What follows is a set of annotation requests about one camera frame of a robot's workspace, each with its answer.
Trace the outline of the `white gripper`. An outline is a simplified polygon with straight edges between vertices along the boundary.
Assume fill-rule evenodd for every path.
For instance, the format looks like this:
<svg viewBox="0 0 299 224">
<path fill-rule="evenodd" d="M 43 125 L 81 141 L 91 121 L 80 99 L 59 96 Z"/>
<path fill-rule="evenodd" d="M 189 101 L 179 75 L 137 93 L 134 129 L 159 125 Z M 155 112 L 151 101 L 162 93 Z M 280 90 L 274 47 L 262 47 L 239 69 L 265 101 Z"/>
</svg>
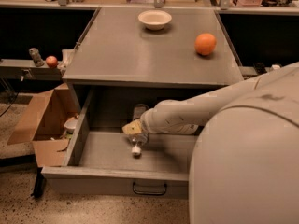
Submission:
<svg viewBox="0 0 299 224">
<path fill-rule="evenodd" d="M 135 119 L 130 123 L 124 125 L 122 127 L 122 131 L 126 135 L 134 135 L 134 134 L 142 133 L 142 129 L 146 133 L 155 133 L 155 130 L 150 126 L 152 122 L 151 113 L 152 113 L 151 109 L 145 111 L 141 115 L 140 120 Z"/>
</svg>

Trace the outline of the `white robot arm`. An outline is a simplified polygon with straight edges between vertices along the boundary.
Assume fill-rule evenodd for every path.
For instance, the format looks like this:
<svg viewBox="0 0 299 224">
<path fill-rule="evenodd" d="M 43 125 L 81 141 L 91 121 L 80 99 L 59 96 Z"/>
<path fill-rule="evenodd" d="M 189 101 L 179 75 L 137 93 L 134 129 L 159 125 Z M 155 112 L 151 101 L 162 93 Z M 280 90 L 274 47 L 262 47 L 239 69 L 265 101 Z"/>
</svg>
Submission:
<svg viewBox="0 0 299 224">
<path fill-rule="evenodd" d="M 191 224 L 299 224 L 299 64 L 184 101 L 161 101 L 127 134 L 194 133 Z"/>
</svg>

